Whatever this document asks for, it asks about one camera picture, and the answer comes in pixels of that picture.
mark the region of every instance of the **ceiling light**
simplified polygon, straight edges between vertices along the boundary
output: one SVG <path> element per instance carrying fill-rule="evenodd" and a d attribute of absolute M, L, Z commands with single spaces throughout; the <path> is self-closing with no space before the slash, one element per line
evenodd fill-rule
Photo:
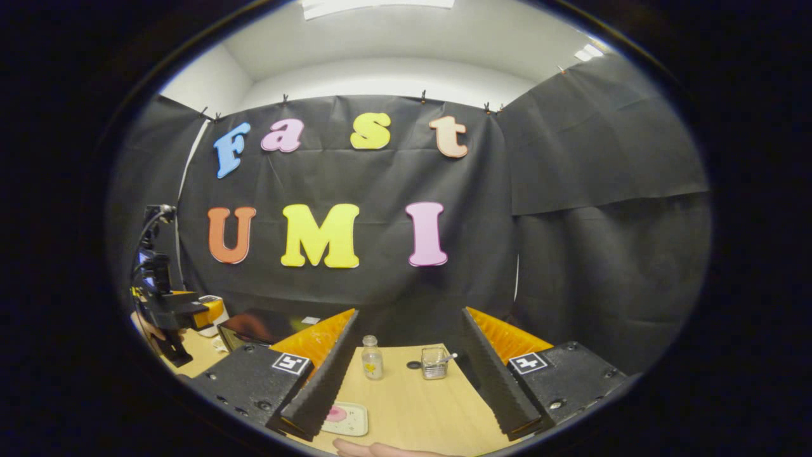
<path fill-rule="evenodd" d="M 590 41 L 592 41 L 592 44 L 593 44 L 593 45 L 594 45 L 596 48 L 598 48 L 599 50 L 601 50 L 602 52 L 606 53 L 606 52 L 608 52 L 608 51 L 609 51 L 609 46 L 607 46 L 607 44 L 606 44 L 606 43 L 604 43 L 603 41 L 600 41 L 599 39 L 597 39 L 597 38 L 595 38 L 595 37 L 590 37 L 589 35 L 587 35 L 587 37 L 590 39 Z"/>
<path fill-rule="evenodd" d="M 588 61 L 589 59 L 592 59 L 592 54 L 586 52 L 585 50 L 579 50 L 578 52 L 575 53 L 575 56 L 578 57 L 580 60 L 583 60 L 584 62 Z"/>
<path fill-rule="evenodd" d="M 384 5 L 436 7 L 450 10 L 454 6 L 454 0 L 302 0 L 304 20 L 311 20 L 340 11 Z"/>
<path fill-rule="evenodd" d="M 595 46 L 592 46 L 592 45 L 584 46 L 584 50 L 586 52 L 590 53 L 590 55 L 592 55 L 592 57 L 600 57 L 600 56 L 603 55 L 603 52 L 601 52 L 600 49 L 598 49 L 598 48 L 596 48 Z"/>

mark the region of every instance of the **small glass bottle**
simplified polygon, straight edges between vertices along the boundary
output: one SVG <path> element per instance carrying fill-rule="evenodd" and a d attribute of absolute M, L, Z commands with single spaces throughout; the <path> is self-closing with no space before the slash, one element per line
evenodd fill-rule
<path fill-rule="evenodd" d="M 381 379 L 383 377 L 383 355 L 378 349 L 378 339 L 372 335 L 364 337 L 364 350 L 361 352 L 361 365 L 364 374 L 369 379 Z"/>

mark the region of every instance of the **yellow letter m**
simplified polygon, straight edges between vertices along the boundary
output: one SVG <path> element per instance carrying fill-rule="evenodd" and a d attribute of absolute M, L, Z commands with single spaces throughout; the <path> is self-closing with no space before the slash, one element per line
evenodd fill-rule
<path fill-rule="evenodd" d="M 335 205 L 327 213 L 321 227 L 316 224 L 313 213 L 307 205 L 290 205 L 282 210 L 287 217 L 287 246 L 282 256 L 282 265 L 301 267 L 305 257 L 299 245 L 304 247 L 310 264 L 318 265 L 322 254 L 330 245 L 330 253 L 324 264 L 330 268 L 355 268 L 358 258 L 352 248 L 352 226 L 358 215 L 358 207 L 348 203 Z"/>

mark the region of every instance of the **letter u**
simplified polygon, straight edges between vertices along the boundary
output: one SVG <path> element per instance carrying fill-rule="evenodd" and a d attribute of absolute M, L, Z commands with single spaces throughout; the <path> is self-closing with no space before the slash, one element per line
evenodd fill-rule
<path fill-rule="evenodd" d="M 248 245 L 251 241 L 251 219 L 257 215 L 252 207 L 241 207 L 234 210 L 237 216 L 237 246 L 226 247 L 223 234 L 226 231 L 226 219 L 231 212 L 227 208 L 209 210 L 209 252 L 222 263 L 240 263 L 248 256 Z"/>

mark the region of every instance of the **human hand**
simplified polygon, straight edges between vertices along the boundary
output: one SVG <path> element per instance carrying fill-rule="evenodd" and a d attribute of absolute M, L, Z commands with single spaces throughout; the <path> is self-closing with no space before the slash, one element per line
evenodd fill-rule
<path fill-rule="evenodd" d="M 405 450 L 379 442 L 362 446 L 341 438 L 333 440 L 333 446 L 338 450 L 339 457 L 458 457 L 426 450 Z"/>

